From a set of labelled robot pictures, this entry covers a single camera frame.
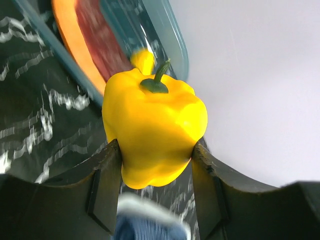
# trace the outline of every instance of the black marble surface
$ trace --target black marble surface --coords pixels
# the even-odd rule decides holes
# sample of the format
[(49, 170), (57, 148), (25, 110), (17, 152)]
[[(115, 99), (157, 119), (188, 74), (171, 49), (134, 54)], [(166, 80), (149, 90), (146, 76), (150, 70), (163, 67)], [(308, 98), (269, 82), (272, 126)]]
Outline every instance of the black marble surface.
[[(30, 2), (58, 35), (50, 1)], [(40, 183), (107, 144), (101, 109), (71, 79), (11, 0), (0, 1), (0, 114), (0, 174)], [(137, 191), (122, 184), (123, 192), (167, 207), (190, 224), (191, 239), (199, 239), (190, 165), (167, 186)]]

